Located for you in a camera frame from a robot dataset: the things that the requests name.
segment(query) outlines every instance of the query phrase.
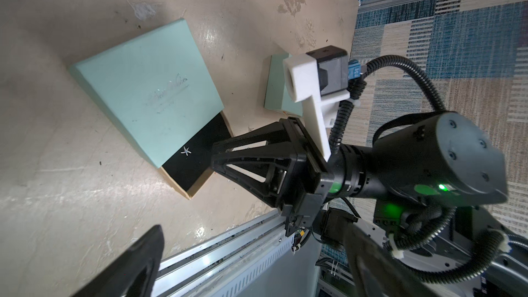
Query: blue connector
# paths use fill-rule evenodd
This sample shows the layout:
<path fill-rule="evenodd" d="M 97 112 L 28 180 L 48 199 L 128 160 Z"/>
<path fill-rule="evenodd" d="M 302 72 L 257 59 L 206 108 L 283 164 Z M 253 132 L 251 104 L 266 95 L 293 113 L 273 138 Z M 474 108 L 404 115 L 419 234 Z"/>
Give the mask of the blue connector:
<path fill-rule="evenodd" d="M 348 61 L 348 80 L 361 76 L 361 64 L 358 60 Z"/>

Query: black plastic part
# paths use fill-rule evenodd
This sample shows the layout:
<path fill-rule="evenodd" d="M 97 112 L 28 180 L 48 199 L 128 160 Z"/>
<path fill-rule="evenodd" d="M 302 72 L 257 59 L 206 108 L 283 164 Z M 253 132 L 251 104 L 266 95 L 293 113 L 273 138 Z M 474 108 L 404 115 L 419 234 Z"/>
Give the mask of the black plastic part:
<path fill-rule="evenodd" d="M 343 56 L 348 57 L 348 53 L 346 50 L 332 45 L 318 48 L 317 50 L 307 52 L 306 54 L 313 57 L 317 61 L 317 63 L 330 61 Z"/>
<path fill-rule="evenodd" d="M 397 233 L 401 230 L 401 226 L 404 226 L 406 220 L 404 212 L 418 214 L 420 210 L 423 210 L 423 208 L 419 208 L 415 204 L 402 206 L 391 201 L 377 200 L 376 208 L 374 208 L 373 223 L 386 232 Z"/>
<path fill-rule="evenodd" d="M 317 61 L 321 96 L 346 89 L 348 85 L 347 51 L 326 46 L 306 53 Z"/>
<path fill-rule="evenodd" d="M 374 136 L 372 137 L 372 144 L 374 144 L 378 140 L 380 135 L 388 129 L 402 127 L 405 125 L 417 124 L 423 120 L 426 120 L 433 116 L 440 115 L 442 113 L 445 113 L 445 111 L 433 111 L 430 113 L 416 113 L 416 114 L 408 114 L 408 115 L 400 116 L 397 119 L 394 119 L 390 122 L 387 122 L 381 125 L 379 129 L 376 130 L 376 132 L 374 133 Z M 417 137 L 419 141 L 424 139 L 425 137 L 424 132 L 425 132 L 425 129 L 422 126 L 420 126 L 419 129 L 415 131 L 415 136 Z"/>
<path fill-rule="evenodd" d="M 504 155 L 457 113 L 445 112 L 378 139 L 372 156 L 377 177 L 395 195 L 417 202 L 428 198 L 445 207 L 507 200 Z"/>
<path fill-rule="evenodd" d="M 72 297 L 148 297 L 162 259 L 162 227 L 155 225 Z"/>
<path fill-rule="evenodd" d="M 385 200 L 390 197 L 387 188 L 378 179 L 372 148 L 342 144 L 340 151 L 332 155 L 328 163 L 334 179 L 341 184 L 337 193 L 328 194 L 329 199 L 358 197 Z"/>
<path fill-rule="evenodd" d="M 357 222 L 358 218 L 345 210 L 329 208 L 319 211 L 312 229 L 321 235 L 321 241 L 334 249 L 343 251 L 343 228 L 349 222 Z"/>
<path fill-rule="evenodd" d="M 228 151 L 265 141 L 266 145 Z M 211 167 L 288 217 L 286 236 L 310 227 L 334 176 L 298 118 L 281 119 L 215 143 Z M 265 178 L 260 182 L 232 166 Z"/>

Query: small mint green box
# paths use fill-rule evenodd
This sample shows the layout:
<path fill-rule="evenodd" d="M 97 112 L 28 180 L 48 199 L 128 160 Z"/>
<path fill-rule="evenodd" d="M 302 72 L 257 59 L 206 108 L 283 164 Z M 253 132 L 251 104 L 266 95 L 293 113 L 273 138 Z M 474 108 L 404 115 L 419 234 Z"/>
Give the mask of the small mint green box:
<path fill-rule="evenodd" d="M 300 102 L 293 102 L 286 89 L 282 61 L 288 57 L 290 55 L 287 53 L 271 56 L 264 108 L 284 112 L 288 115 L 302 116 L 303 105 Z"/>
<path fill-rule="evenodd" d="M 184 19 L 76 63 L 69 72 L 156 168 L 224 108 Z"/>

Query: wire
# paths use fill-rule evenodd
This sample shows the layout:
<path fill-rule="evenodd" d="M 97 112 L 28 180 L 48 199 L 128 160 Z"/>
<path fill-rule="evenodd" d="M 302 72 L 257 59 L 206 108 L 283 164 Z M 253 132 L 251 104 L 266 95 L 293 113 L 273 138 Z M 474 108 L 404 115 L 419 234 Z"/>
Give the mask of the wire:
<path fill-rule="evenodd" d="M 365 90 L 366 82 L 362 78 L 356 78 L 348 81 L 347 91 L 350 93 L 350 98 L 358 100 L 361 93 Z M 330 151 L 332 154 L 337 154 L 341 142 L 343 141 L 343 135 L 345 134 L 345 128 L 347 128 L 348 119 L 352 114 L 354 105 L 350 101 L 341 101 L 339 103 L 339 110 L 335 117 L 334 126 L 330 130 L 330 136 L 328 137 L 328 144 L 330 145 Z"/>
<path fill-rule="evenodd" d="M 484 273 L 497 257 L 505 234 L 497 230 L 488 230 L 483 234 L 473 248 L 468 262 L 460 267 L 441 272 L 426 272 L 409 267 L 420 280 L 432 284 L 452 284 L 471 280 Z"/>
<path fill-rule="evenodd" d="M 315 262 L 315 266 L 321 266 L 325 262 L 330 262 L 330 261 L 333 261 L 333 259 L 330 258 L 330 257 L 324 257 L 324 258 L 321 258 L 320 260 L 316 261 Z"/>
<path fill-rule="evenodd" d="M 315 241 L 317 241 L 317 242 L 319 242 L 319 243 L 321 243 L 321 244 L 326 244 L 326 243 L 324 243 L 323 241 L 319 240 L 317 237 L 315 237 L 315 235 L 313 236 L 313 238 L 315 239 Z"/>
<path fill-rule="evenodd" d="M 357 217 L 357 218 L 361 218 L 360 214 L 356 211 L 356 208 L 354 208 L 354 206 L 352 205 L 352 203 L 350 203 L 349 200 L 347 200 L 346 197 L 341 197 L 341 200 L 343 200 L 346 205 L 350 208 L 350 210 L 352 211 L 352 213 Z"/>
<path fill-rule="evenodd" d="M 310 238 L 310 236 L 312 235 L 312 230 L 310 229 L 307 233 L 306 233 L 306 236 L 303 238 L 303 240 L 300 242 L 299 244 L 299 249 L 303 247 L 303 245 L 306 244 L 306 242 L 308 241 L 308 239 Z"/>
<path fill-rule="evenodd" d="M 356 97 L 359 98 L 366 87 L 364 79 L 374 71 L 389 66 L 402 69 L 409 74 L 409 76 L 411 76 L 418 84 L 427 100 L 429 100 L 434 111 L 446 110 L 438 91 L 431 79 L 427 77 L 425 71 L 410 59 L 399 55 L 384 55 L 369 61 L 366 64 L 366 72 L 360 78 L 348 81 L 347 90 L 350 92 L 350 97 L 357 100 Z M 330 137 L 328 138 L 330 151 L 333 155 L 339 152 L 341 142 L 343 141 L 343 134 L 345 133 L 345 128 L 347 127 L 348 119 L 350 118 L 353 109 L 354 105 L 351 102 L 341 101 L 334 127 L 331 129 Z"/>
<path fill-rule="evenodd" d="M 522 237 L 518 234 L 508 234 L 510 239 L 510 244 L 523 248 L 525 251 L 528 251 L 528 239 Z"/>
<path fill-rule="evenodd" d="M 456 208 L 442 208 L 442 215 L 431 219 L 423 224 L 422 228 L 409 236 L 401 236 L 394 240 L 399 250 L 414 250 L 426 245 L 447 226 L 451 218 L 455 215 Z M 392 251 L 392 246 L 387 243 L 386 249 Z"/>
<path fill-rule="evenodd" d="M 424 211 L 416 215 L 409 223 L 409 227 L 405 229 L 407 235 L 412 235 L 418 232 L 424 223 L 431 219 L 438 218 L 442 215 L 442 207 L 437 204 L 429 205 Z"/>
<path fill-rule="evenodd" d="M 396 67 L 402 69 L 413 78 L 413 80 L 418 84 L 423 94 L 426 96 L 427 100 L 431 104 L 431 107 L 434 111 L 445 111 L 445 105 L 438 94 L 434 84 L 431 79 L 427 77 L 425 71 L 423 71 L 416 63 L 410 59 L 399 56 L 399 55 L 384 55 L 380 56 L 372 61 L 367 62 L 366 64 L 366 73 L 364 73 L 361 78 L 366 78 L 374 71 L 384 68 L 384 67 Z"/>

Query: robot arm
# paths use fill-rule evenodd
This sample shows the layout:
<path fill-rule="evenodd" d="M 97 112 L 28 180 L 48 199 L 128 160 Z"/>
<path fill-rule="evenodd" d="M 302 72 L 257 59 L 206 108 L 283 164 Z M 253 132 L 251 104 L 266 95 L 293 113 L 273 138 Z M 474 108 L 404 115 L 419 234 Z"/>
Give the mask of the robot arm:
<path fill-rule="evenodd" d="M 398 250 L 442 254 L 465 264 L 449 273 L 413 271 L 415 276 L 409 282 L 419 277 L 424 282 L 456 283 L 488 270 L 488 279 L 497 285 L 509 277 L 508 282 L 515 283 L 513 290 L 526 291 L 528 248 L 522 246 L 526 241 L 516 244 L 510 254 L 504 253 L 508 250 L 507 234 L 512 232 L 479 208 L 507 200 L 504 156 L 500 150 L 470 120 L 446 111 L 426 74 L 410 60 L 398 56 L 371 61 L 360 78 L 387 65 L 400 67 L 419 84 L 435 111 L 388 122 L 376 132 L 372 148 L 341 144 L 340 137 L 329 145 L 325 128 L 332 127 L 336 115 L 347 120 L 353 109 L 343 99 L 345 92 L 349 96 L 358 94 L 350 86 L 358 83 L 343 82 L 343 76 L 347 76 L 344 57 L 346 51 L 327 47 L 286 59 L 287 88 L 294 101 L 303 101 L 306 125 L 300 119 L 281 119 L 220 142 L 213 147 L 212 168 L 278 208 L 287 217 L 287 235 L 311 229 L 321 235 L 323 242 L 346 249 L 354 279 L 363 285 L 364 295 L 376 295 L 368 294 L 372 282 L 365 273 L 387 284 L 395 277 L 401 278 L 398 273 L 402 264 L 390 256 L 398 255 Z M 323 101 L 329 95 L 332 101 Z M 346 120 L 332 133 L 342 135 L 343 131 L 338 130 L 344 130 Z M 384 130 L 404 125 L 408 126 L 380 137 Z M 261 141 L 266 141 L 266 145 L 229 151 Z M 233 166 L 260 175 L 265 181 L 256 181 Z M 352 234 L 358 241 L 365 241 L 365 234 L 351 228 L 353 215 L 321 210 L 324 203 L 337 197 L 378 200 L 375 223 L 386 231 L 387 241 L 383 250 L 370 248 L 369 255 L 379 262 L 366 262 L 367 258 L 357 249 L 361 244 L 347 240 Z M 467 215 L 475 209 L 480 212 Z M 515 261 L 508 262 L 514 266 L 498 266 L 498 255 L 515 255 Z M 379 271 L 386 266 L 385 261 L 398 265 L 390 267 L 394 271 Z M 504 290 L 511 293 L 512 288 Z"/>

